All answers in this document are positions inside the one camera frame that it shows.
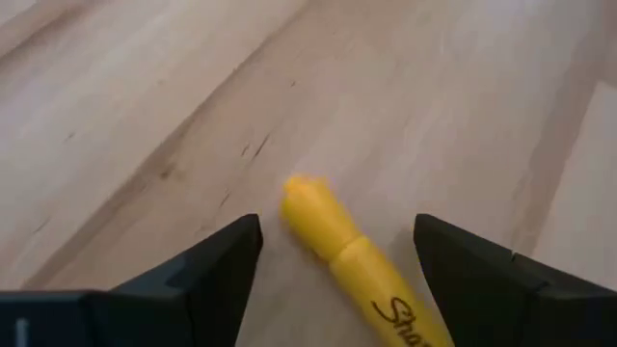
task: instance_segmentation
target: sharpie logo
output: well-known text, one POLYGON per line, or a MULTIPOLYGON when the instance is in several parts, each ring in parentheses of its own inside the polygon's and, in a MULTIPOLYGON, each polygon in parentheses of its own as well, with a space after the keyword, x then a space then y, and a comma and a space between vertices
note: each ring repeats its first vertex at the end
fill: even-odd
POLYGON ((396 333, 405 341, 407 346, 431 347, 431 344, 414 329, 416 316, 409 304, 403 299, 394 297, 389 301, 391 310, 389 314, 384 313, 375 302, 371 302, 371 304, 384 320, 392 324, 396 333))

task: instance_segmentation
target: black plastic part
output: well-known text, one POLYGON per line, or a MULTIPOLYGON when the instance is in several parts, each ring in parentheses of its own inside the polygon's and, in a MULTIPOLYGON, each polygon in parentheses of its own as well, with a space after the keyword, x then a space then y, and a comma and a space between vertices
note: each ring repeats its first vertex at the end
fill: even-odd
POLYGON ((414 239, 456 346, 617 346, 617 293, 430 215, 414 239))
POLYGON ((261 246, 247 215, 111 292, 0 293, 0 346, 233 346, 261 246))

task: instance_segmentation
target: sharpie marker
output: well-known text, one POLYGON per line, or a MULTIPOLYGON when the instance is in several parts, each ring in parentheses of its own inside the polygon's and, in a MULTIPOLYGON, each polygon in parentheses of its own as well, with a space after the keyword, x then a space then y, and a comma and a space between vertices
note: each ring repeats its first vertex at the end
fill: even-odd
POLYGON ((282 215, 325 260, 364 318, 391 347, 453 346, 447 329, 373 243, 358 231, 325 182, 292 177, 282 215))

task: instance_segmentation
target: yellow marker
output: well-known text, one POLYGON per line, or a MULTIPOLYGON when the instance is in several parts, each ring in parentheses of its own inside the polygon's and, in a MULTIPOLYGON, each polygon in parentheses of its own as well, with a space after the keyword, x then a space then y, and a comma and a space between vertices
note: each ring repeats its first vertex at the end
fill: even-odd
POLYGON ((340 286, 388 346, 453 346, 447 329, 358 231, 323 181, 292 177, 284 190, 282 215, 300 239, 328 262, 340 286))

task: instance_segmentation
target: wooden floor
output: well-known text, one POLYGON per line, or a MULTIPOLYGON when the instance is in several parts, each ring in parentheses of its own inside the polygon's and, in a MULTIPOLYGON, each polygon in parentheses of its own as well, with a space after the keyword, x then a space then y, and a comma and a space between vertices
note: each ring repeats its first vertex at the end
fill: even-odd
POLYGON ((33 276, 15 266, 24 282, 8 283, 109 288, 257 212, 265 245, 238 345, 378 345, 280 221, 282 183, 303 173, 327 177, 427 297, 417 213, 617 289, 605 1, 298 4, 33 276))

